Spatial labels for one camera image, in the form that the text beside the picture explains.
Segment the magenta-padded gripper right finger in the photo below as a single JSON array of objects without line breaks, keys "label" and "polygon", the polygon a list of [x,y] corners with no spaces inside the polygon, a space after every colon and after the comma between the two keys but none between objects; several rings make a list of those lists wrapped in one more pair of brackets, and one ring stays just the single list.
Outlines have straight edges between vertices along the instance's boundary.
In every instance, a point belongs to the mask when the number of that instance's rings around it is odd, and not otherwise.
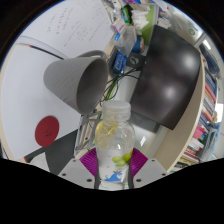
[{"label": "magenta-padded gripper right finger", "polygon": [[130,189],[146,186],[167,175],[167,171],[155,158],[148,159],[139,150],[133,149],[129,162]]}]

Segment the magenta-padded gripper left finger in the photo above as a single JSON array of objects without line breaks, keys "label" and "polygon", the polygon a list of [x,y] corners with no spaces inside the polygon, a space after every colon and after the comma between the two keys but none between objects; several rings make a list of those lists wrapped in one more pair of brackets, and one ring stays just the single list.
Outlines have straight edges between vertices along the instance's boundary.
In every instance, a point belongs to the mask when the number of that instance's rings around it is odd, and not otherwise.
[{"label": "magenta-padded gripper left finger", "polygon": [[59,177],[80,187],[98,188],[98,162],[96,149],[84,150],[73,159],[59,173]]}]

